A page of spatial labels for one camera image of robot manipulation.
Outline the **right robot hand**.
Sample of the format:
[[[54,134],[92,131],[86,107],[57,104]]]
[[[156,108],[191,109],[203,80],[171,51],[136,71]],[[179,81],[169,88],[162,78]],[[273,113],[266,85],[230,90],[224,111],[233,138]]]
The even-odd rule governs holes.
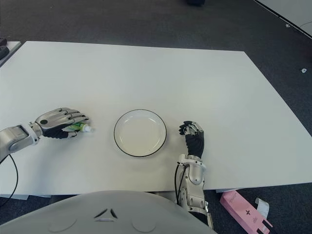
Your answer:
[[[179,127],[179,134],[185,136],[188,155],[202,157],[204,151],[204,131],[200,125],[193,121],[184,121]]]

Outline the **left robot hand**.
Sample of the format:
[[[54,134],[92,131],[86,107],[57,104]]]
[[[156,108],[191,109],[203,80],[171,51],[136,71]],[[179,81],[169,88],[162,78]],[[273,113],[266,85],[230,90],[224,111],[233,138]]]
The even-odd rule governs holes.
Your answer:
[[[38,137],[65,139],[76,137],[77,132],[67,132],[64,128],[88,119],[78,110],[62,107],[42,114],[30,126]]]

